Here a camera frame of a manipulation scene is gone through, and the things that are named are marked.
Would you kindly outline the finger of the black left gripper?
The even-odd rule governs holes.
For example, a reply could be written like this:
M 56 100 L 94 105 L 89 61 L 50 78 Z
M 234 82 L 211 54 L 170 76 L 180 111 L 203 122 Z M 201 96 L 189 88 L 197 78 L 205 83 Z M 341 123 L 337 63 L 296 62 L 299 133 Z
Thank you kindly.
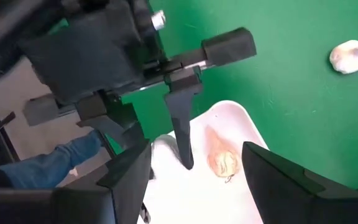
M 194 166 L 190 142 L 190 120 L 192 99 L 203 90 L 199 66 L 184 68 L 166 77 L 169 93 L 164 97 L 170 113 L 178 145 L 180 161 L 191 170 Z
M 79 127 L 91 127 L 113 139 L 122 150 L 150 153 L 133 104 L 123 103 L 118 96 L 95 93 L 75 103 L 80 116 Z

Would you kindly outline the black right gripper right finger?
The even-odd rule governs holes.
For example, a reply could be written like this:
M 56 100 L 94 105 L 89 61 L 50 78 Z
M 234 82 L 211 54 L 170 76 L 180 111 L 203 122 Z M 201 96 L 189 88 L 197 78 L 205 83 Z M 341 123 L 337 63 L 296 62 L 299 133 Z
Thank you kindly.
M 358 189 L 248 141 L 242 164 L 264 223 L 358 223 Z

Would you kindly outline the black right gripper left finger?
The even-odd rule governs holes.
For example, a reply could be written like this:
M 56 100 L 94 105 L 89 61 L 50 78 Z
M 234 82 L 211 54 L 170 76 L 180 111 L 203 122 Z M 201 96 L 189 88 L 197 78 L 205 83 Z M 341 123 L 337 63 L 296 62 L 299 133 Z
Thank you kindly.
M 143 142 L 65 187 L 0 189 L 0 223 L 136 223 L 150 163 Z

